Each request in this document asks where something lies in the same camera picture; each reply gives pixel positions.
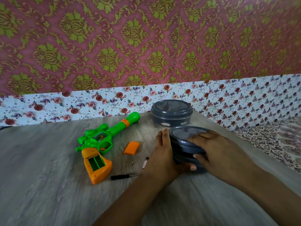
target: black screwdriver handle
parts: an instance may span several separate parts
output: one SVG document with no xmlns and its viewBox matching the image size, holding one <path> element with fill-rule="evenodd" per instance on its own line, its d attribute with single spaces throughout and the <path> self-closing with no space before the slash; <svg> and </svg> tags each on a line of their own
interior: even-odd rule
<svg viewBox="0 0 301 226">
<path fill-rule="evenodd" d="M 118 180 L 118 179 L 124 179 L 124 178 L 129 178 L 130 175 L 127 174 L 127 175 L 114 175 L 114 176 L 111 176 L 111 180 Z"/>
</svg>

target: hand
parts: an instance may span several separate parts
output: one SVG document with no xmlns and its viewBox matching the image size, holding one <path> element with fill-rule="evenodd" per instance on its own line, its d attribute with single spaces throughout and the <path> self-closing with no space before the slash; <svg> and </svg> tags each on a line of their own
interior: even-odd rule
<svg viewBox="0 0 301 226">
<path fill-rule="evenodd" d="M 194 155 L 203 167 L 231 186 L 245 185 L 254 178 L 254 172 L 260 172 L 260 167 L 236 143 L 214 131 L 196 134 L 188 141 L 205 150 L 207 155 Z"/>
<path fill-rule="evenodd" d="M 142 176 L 150 176 L 165 187 L 186 171 L 195 171 L 197 167 L 191 163 L 176 165 L 172 158 L 168 129 L 160 131 L 156 137 L 156 147 L 142 172 Z"/>
</svg>

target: toy gun barrel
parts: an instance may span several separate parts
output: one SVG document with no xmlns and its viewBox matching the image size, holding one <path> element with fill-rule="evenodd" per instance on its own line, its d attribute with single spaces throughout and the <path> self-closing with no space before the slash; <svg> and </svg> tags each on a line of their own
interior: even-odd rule
<svg viewBox="0 0 301 226">
<path fill-rule="evenodd" d="M 114 137 L 123 129 L 127 128 L 133 123 L 136 123 L 139 119 L 140 119 L 140 114 L 137 112 L 132 112 L 130 113 L 130 115 L 128 115 L 127 118 L 123 119 L 115 126 L 109 128 L 107 131 L 109 131 L 112 134 L 112 137 Z"/>
</svg>

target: screwdriver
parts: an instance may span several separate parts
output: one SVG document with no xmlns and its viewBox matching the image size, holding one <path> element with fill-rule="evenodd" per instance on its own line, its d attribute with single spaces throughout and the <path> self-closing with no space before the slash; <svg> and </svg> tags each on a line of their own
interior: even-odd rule
<svg viewBox="0 0 301 226">
<path fill-rule="evenodd" d="M 117 180 L 117 179 L 124 179 L 124 178 L 129 178 L 129 177 L 133 177 L 133 176 L 138 176 L 138 175 L 114 175 L 114 176 L 111 176 L 111 180 Z"/>
</svg>

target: fingernail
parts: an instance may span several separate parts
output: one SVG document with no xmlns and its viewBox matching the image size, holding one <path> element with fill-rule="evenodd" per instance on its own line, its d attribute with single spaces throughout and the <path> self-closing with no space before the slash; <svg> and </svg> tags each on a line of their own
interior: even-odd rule
<svg viewBox="0 0 301 226">
<path fill-rule="evenodd" d="M 190 166 L 190 170 L 191 170 L 191 171 L 196 171 L 196 170 L 197 170 L 197 167 L 196 167 L 195 165 Z"/>
</svg>

